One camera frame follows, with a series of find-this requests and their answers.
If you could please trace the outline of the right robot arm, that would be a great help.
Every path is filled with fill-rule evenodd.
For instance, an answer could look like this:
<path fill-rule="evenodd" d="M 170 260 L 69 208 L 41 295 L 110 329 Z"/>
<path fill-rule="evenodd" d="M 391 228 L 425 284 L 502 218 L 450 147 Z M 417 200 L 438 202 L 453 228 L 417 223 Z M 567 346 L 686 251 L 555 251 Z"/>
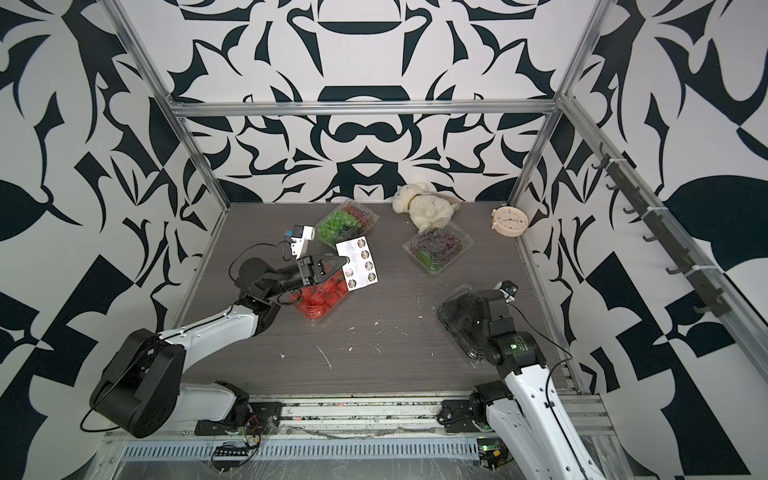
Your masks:
<path fill-rule="evenodd" d="M 499 436 L 527 479 L 603 479 L 565 410 L 536 339 L 510 313 L 517 286 L 478 292 L 473 333 L 500 379 L 475 387 L 473 422 Z"/>

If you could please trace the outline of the circuit board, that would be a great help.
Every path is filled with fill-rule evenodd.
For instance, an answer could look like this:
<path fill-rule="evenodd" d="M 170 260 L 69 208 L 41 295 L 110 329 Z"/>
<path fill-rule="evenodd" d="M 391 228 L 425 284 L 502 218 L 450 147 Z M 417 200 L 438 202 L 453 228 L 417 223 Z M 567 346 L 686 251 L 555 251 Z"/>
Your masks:
<path fill-rule="evenodd" d="M 236 469 L 249 461 L 253 448 L 247 445 L 225 443 L 214 448 L 209 463 L 217 472 Z"/>
<path fill-rule="evenodd" d="M 479 438 L 478 458 L 480 465 L 488 470 L 497 470 L 509 459 L 509 450 L 499 438 Z"/>

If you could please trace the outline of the avocado clamshell box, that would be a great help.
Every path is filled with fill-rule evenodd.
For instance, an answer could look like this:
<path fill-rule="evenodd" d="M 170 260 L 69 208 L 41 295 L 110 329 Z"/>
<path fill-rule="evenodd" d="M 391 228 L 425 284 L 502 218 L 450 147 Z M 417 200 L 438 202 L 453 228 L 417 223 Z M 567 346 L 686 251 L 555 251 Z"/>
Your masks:
<path fill-rule="evenodd" d="M 494 290 L 476 290 L 470 284 L 463 284 L 435 308 L 436 318 L 473 362 L 486 360 L 491 301 L 495 294 Z"/>

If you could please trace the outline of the aluminium frame rail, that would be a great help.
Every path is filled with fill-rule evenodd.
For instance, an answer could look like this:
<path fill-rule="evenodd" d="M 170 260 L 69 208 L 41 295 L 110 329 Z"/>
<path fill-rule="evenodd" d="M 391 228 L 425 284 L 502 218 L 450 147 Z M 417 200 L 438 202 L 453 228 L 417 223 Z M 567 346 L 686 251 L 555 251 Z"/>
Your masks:
<path fill-rule="evenodd" d="M 465 392 L 442 395 L 426 393 L 411 396 L 341 396 L 341 397 L 270 397 L 252 396 L 247 402 L 281 402 L 284 404 L 280 426 L 270 434 L 303 433 L 310 436 L 376 436 L 406 433 L 447 433 L 435 417 L 443 400 L 468 399 Z M 136 438 L 170 434 L 194 435 L 196 424 L 205 420 L 201 413 L 190 418 L 169 419 L 164 424 L 152 421 L 148 427 L 130 432 Z"/>

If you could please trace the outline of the white sticker sheet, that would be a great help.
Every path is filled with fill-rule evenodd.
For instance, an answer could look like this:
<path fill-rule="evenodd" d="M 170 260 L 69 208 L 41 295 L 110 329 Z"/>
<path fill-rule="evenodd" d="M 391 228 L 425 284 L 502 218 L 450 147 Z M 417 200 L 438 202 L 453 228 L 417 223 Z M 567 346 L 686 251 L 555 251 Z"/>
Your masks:
<path fill-rule="evenodd" d="M 349 291 L 359 290 L 379 281 L 370 246 L 365 236 L 336 244 L 339 256 L 347 259 L 343 276 Z"/>

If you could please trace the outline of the cream plush toy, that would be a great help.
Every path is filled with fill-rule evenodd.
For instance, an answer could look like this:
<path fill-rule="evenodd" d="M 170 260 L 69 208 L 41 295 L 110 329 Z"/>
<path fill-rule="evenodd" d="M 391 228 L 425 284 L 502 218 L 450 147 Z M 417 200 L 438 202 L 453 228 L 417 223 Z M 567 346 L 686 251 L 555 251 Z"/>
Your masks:
<path fill-rule="evenodd" d="M 459 211 L 460 203 L 432 191 L 426 183 L 399 186 L 392 199 L 397 214 L 407 214 L 419 234 L 448 225 Z"/>

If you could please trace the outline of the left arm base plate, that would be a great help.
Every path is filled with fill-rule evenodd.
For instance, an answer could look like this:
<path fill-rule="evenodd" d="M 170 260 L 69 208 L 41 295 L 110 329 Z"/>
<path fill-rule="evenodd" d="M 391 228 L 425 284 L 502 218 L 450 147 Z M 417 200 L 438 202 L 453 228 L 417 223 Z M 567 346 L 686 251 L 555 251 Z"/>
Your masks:
<path fill-rule="evenodd" d="M 223 420 L 198 421 L 194 434 L 196 436 L 270 434 L 280 426 L 283 406 L 283 403 L 273 401 L 238 401 Z"/>

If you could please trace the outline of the black wall hook rail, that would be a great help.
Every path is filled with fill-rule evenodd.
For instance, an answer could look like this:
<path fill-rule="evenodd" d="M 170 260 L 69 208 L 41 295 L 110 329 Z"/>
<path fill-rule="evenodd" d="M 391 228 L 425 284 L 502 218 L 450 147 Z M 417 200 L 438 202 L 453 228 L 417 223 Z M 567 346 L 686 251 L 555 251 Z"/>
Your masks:
<path fill-rule="evenodd" d="M 718 281 L 712 279 L 711 273 L 715 266 L 703 260 L 695 253 L 684 239 L 682 227 L 673 218 L 670 210 L 661 205 L 661 201 L 650 192 L 642 179 L 634 172 L 630 162 L 625 158 L 614 158 L 604 150 L 604 144 L 599 145 L 600 160 L 593 169 L 604 170 L 613 181 L 607 188 L 619 191 L 628 200 L 630 208 L 624 208 L 627 215 L 634 215 L 641 220 L 650 231 L 644 236 L 646 243 L 658 243 L 674 266 L 667 267 L 668 275 L 682 275 L 699 296 L 701 305 L 693 309 L 698 314 L 711 313 L 715 317 L 723 317 L 733 311 L 728 302 L 724 289 Z"/>

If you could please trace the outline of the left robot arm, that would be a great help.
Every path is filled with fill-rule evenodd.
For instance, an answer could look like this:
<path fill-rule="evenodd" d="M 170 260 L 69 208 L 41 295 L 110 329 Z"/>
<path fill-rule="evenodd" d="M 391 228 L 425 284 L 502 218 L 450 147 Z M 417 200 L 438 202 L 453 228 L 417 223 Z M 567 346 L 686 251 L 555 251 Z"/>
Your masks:
<path fill-rule="evenodd" d="M 253 413 L 248 395 L 224 381 L 183 382 L 193 365 L 223 348 L 259 335 L 274 322 L 283 294 L 330 281 L 349 260 L 307 255 L 283 269 L 253 257 L 239 267 L 238 299 L 222 312 L 173 330 L 131 333 L 103 370 L 89 410 L 135 438 L 168 424 L 203 421 L 237 430 Z"/>

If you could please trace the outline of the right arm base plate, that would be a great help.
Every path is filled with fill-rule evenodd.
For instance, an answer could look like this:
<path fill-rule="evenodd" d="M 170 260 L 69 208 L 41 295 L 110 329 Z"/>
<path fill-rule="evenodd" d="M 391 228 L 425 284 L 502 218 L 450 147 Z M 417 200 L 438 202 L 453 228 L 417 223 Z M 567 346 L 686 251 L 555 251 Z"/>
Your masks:
<path fill-rule="evenodd" d="M 489 423 L 487 410 L 492 406 L 509 407 L 511 420 L 506 422 L 508 427 L 513 423 L 519 424 L 525 417 L 519 403 L 510 398 L 501 398 L 494 401 L 480 398 L 459 400 L 443 400 L 435 417 L 437 423 L 447 433 L 483 433 L 495 434 L 496 430 Z"/>

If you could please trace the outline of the green and red grape box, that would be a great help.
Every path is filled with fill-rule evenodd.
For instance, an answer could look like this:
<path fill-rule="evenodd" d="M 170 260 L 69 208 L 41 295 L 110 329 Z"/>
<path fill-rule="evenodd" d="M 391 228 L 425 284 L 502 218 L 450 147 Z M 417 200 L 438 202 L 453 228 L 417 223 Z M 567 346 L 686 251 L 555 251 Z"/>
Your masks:
<path fill-rule="evenodd" d="M 363 204 L 346 200 L 315 226 L 315 239 L 334 248 L 338 243 L 367 235 L 378 219 Z"/>

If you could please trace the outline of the left circuit board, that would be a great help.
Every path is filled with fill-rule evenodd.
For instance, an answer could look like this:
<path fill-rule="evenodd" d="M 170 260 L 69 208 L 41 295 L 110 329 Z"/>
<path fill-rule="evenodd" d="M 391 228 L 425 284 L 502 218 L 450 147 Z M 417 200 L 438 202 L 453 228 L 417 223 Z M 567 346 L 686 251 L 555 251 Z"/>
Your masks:
<path fill-rule="evenodd" d="M 249 461 L 253 448 L 247 445 L 225 443 L 214 448 L 209 463 L 217 472 L 236 469 Z"/>

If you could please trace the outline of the right circuit board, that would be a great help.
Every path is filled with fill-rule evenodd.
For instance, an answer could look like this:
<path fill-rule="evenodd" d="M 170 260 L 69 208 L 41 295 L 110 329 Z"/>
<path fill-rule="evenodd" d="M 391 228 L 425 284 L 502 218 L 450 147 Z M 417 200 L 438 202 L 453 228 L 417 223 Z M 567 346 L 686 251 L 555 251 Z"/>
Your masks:
<path fill-rule="evenodd" d="M 488 470 L 497 470 L 509 459 L 509 450 L 499 438 L 479 438 L 478 458 L 480 465 Z"/>

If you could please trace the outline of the strawberry clamshell box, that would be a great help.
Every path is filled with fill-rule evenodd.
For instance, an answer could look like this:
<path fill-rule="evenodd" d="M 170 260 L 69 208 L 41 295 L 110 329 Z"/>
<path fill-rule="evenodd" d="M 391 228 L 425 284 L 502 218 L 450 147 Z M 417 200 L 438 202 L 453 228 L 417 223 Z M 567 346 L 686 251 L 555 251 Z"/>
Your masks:
<path fill-rule="evenodd" d="M 294 292 L 290 301 L 311 323 L 325 318 L 348 294 L 342 272 L 337 272 L 328 281 L 304 287 Z"/>

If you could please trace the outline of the purple grape clamshell box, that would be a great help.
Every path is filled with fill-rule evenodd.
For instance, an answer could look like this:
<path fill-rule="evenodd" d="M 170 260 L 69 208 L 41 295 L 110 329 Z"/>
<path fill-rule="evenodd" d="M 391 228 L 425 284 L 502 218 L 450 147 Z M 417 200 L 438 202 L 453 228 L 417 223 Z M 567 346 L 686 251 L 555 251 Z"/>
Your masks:
<path fill-rule="evenodd" d="M 403 245 L 412 260 L 430 275 L 439 275 L 474 245 L 474 240 L 454 222 L 417 233 Z"/>

